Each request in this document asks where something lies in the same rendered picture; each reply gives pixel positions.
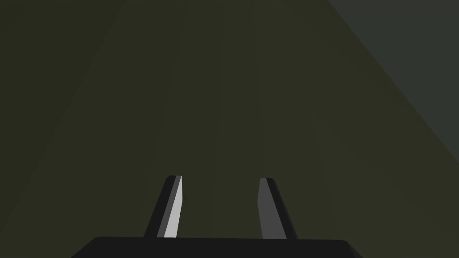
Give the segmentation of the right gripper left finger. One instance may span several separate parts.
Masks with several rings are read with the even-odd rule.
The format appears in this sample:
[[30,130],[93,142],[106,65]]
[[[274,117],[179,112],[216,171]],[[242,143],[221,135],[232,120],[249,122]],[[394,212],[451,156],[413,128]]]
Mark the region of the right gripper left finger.
[[183,204],[182,176],[165,180],[143,237],[176,238]]

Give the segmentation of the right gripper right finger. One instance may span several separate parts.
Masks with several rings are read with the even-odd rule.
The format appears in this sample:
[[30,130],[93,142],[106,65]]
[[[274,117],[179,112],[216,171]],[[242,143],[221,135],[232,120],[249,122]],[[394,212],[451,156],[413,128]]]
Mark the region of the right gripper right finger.
[[298,238],[279,187],[273,178],[260,179],[257,207],[263,239]]

